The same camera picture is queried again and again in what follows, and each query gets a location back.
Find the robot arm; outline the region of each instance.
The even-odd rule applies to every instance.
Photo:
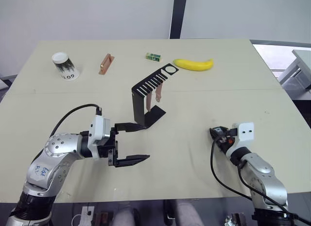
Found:
[[[286,214],[283,210],[288,210],[287,192],[284,185],[276,178],[273,167],[248,149],[254,140],[254,124],[252,122],[234,124],[231,130],[219,126],[211,128],[210,134],[213,139],[217,139],[217,145],[227,158],[234,165],[239,166],[243,180],[282,206],[281,209],[251,190],[255,207],[253,219],[258,221],[258,225],[293,224],[295,215]]]
[[[135,123],[119,123],[96,115],[88,131],[80,134],[52,135],[31,163],[22,194],[11,212],[7,226],[47,226],[52,205],[61,190],[74,161],[86,157],[108,158],[108,165],[123,167],[144,161],[148,155],[127,156],[118,160],[118,131],[138,131],[145,127]]]

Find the beige tabletop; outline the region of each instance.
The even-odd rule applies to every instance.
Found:
[[[50,60],[57,51],[82,71],[77,80],[58,77]],[[116,59],[102,76],[107,52]],[[161,54],[162,63],[145,60],[146,52]],[[255,123],[250,150],[272,164],[288,192],[311,190],[311,130],[248,40],[44,41],[0,103],[0,201],[18,200],[30,162],[64,114],[95,103],[112,123],[134,122],[131,87],[174,58],[213,58],[215,66],[180,69],[156,103],[166,114],[147,130],[117,135],[119,158],[150,158],[124,168],[108,167],[105,158],[76,161],[57,202],[235,196],[212,176],[207,132],[235,122]],[[94,109],[77,111],[58,132],[87,130],[93,117]],[[221,180],[249,194],[218,149],[214,164]]]

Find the floor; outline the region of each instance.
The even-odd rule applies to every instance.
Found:
[[[224,225],[226,216],[232,213],[244,213],[248,226],[257,225],[256,221],[251,219],[251,215],[254,212],[252,202],[242,197],[206,198],[189,201],[197,210],[205,226]],[[288,204],[291,212],[297,213],[305,219],[310,219],[311,192],[289,194]],[[102,211],[116,213],[123,207],[131,206],[139,211],[141,226],[165,225],[162,211],[163,201],[161,200],[90,203],[89,205],[95,206],[95,213]],[[5,225],[7,217],[14,206],[15,204],[0,204],[0,225]],[[52,216],[53,224],[55,226],[69,226],[72,217],[76,214],[81,214],[82,206],[86,206],[86,203],[54,204]],[[74,220],[74,226],[78,226],[78,224],[79,219]]]

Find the gray trousers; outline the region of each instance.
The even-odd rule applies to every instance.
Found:
[[[204,226],[199,214],[190,202],[175,200],[173,207],[177,226]],[[133,209],[126,207],[119,210],[113,218],[112,226],[135,226]]]

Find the black cable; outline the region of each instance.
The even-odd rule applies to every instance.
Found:
[[[239,178],[241,180],[241,182],[247,187],[249,188],[251,191],[253,192],[256,192],[257,194],[261,195],[262,197],[268,199],[270,202],[274,203],[275,205],[277,205],[280,209],[282,209],[283,212],[287,213],[287,214],[291,214],[288,210],[286,210],[286,208],[284,208],[280,203],[278,203],[277,201],[273,200],[272,198],[268,197],[267,195],[265,195],[264,193],[256,190],[255,188],[251,187],[250,185],[248,185],[242,178],[242,175],[241,175],[241,166],[244,166],[245,163],[242,163],[240,165],[238,165],[238,173],[239,173]],[[298,216],[298,220],[307,224],[307,225],[311,225],[311,222],[310,221],[307,221],[301,217]]]
[[[74,203],[72,203],[72,206],[71,206],[71,218],[74,217]]]
[[[236,190],[230,188],[229,186],[225,185],[223,182],[221,182],[221,181],[218,179],[218,177],[217,177],[217,175],[216,175],[216,173],[215,173],[215,171],[214,171],[214,167],[213,167],[214,147],[215,147],[215,143],[216,143],[219,139],[221,139],[221,137],[223,137],[223,135],[217,136],[217,137],[214,139],[214,141],[213,141],[212,148],[211,148],[211,151],[210,151],[210,169],[212,170],[212,173],[213,173],[215,179],[216,179],[223,187],[225,187],[226,189],[228,189],[228,190],[230,190],[230,191],[232,191],[232,192],[234,192],[234,193],[236,193],[236,194],[238,194],[238,195],[240,195],[240,196],[242,196],[242,197],[244,197],[244,198],[247,198],[248,200],[252,201],[252,198],[251,198],[251,197],[249,197],[249,196],[247,196],[247,195],[245,195],[245,194],[242,194],[242,193],[240,193],[240,192],[238,192],[238,191],[236,191]]]
[[[307,225],[311,225],[311,222],[310,222],[310,221],[308,221],[308,220],[306,220],[306,219],[304,219],[304,218],[301,218],[300,216],[298,216],[298,220],[301,221],[301,222],[303,222],[303,223],[305,223],[305,224],[307,224]]]
[[[96,107],[96,115],[102,114],[102,109],[97,104],[84,104],[84,105],[81,105],[79,107],[76,107],[76,108],[70,110],[65,116],[62,117],[62,119],[57,123],[55,128],[52,130],[50,137],[55,134],[56,130],[58,129],[60,124],[66,119],[66,117],[68,117],[71,113],[73,113],[73,112],[75,112],[81,108],[86,108],[86,107]]]
[[[87,215],[91,215],[91,211],[88,211],[88,205],[89,205],[89,202],[87,203],[87,210],[86,210],[86,213],[87,213]]]

